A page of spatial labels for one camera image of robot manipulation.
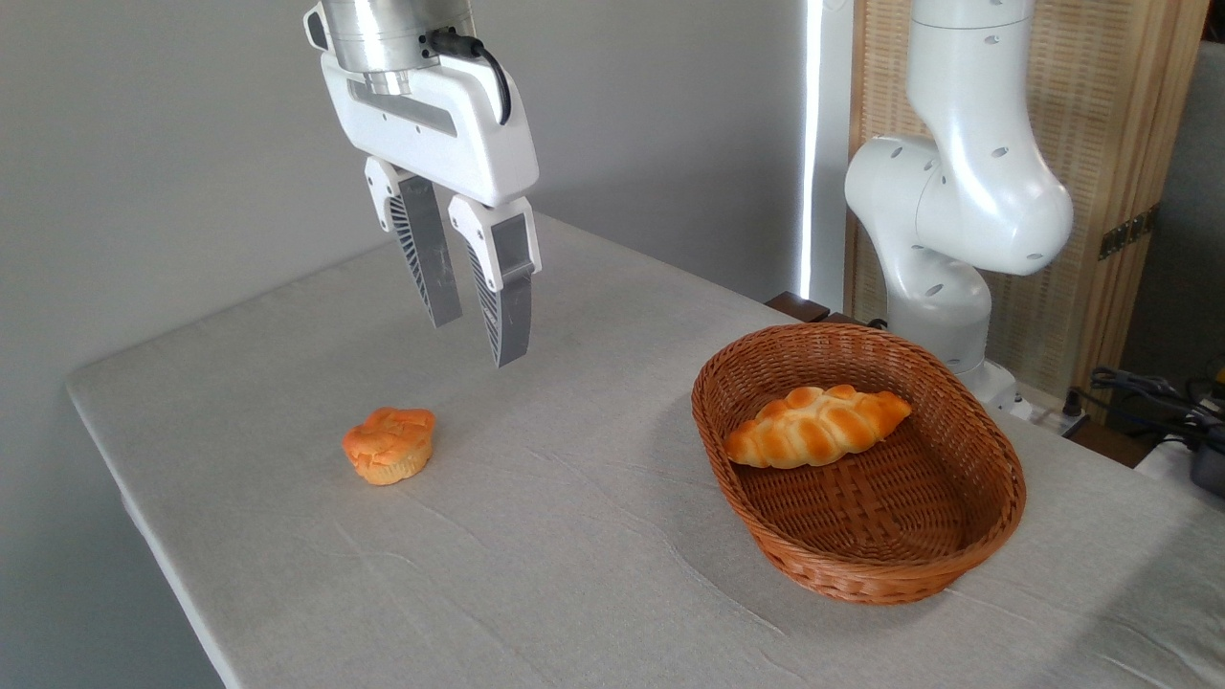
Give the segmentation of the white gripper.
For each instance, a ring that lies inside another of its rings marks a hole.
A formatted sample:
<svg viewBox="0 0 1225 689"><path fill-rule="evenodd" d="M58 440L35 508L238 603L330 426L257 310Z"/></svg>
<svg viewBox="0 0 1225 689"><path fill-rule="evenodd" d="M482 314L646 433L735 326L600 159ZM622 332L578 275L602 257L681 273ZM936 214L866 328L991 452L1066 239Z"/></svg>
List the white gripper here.
<svg viewBox="0 0 1225 689"><path fill-rule="evenodd" d="M432 326L462 318L435 181L466 195L452 197L448 215L467 244L496 367L523 357L541 260L532 206L518 197L539 166L514 78L511 115L500 123L499 83L485 63L442 56L412 71L402 96L372 93L331 53L321 54L321 70L341 128L379 157L365 162L372 207L397 238Z"/></svg>

